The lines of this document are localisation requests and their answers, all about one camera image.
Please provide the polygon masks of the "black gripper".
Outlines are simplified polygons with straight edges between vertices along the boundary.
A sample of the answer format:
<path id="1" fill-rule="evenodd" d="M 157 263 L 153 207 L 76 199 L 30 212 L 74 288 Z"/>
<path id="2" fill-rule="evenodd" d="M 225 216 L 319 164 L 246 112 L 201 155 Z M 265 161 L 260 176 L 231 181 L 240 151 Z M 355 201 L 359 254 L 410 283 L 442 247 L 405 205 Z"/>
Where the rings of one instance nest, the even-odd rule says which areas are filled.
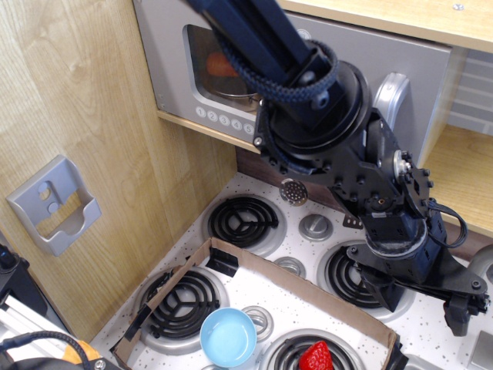
<path id="1" fill-rule="evenodd" d="M 460 265 L 450 251 L 468 237 L 464 219 L 433 198 L 410 205 L 387 198 L 352 198 L 346 210 L 364 226 L 366 241 L 347 254 L 361 267 L 365 288 L 389 311 L 409 288 L 444 301 L 453 336 L 465 336 L 471 316 L 490 305 L 482 277 Z"/>

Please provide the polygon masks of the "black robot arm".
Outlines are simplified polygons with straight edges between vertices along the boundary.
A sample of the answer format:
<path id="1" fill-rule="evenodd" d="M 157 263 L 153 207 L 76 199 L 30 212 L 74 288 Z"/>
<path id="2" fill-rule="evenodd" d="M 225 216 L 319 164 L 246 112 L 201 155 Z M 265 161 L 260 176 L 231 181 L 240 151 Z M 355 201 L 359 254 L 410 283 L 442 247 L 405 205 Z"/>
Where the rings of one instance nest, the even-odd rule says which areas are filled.
<path id="1" fill-rule="evenodd" d="M 456 336 L 486 312 L 487 285 L 451 256 L 429 171 L 399 147 L 362 73 L 302 39 L 274 1 L 192 1 L 226 59 L 261 95 L 254 144 L 279 173 L 325 186 L 364 226 L 348 257 L 394 310 L 404 289 L 441 299 Z"/>

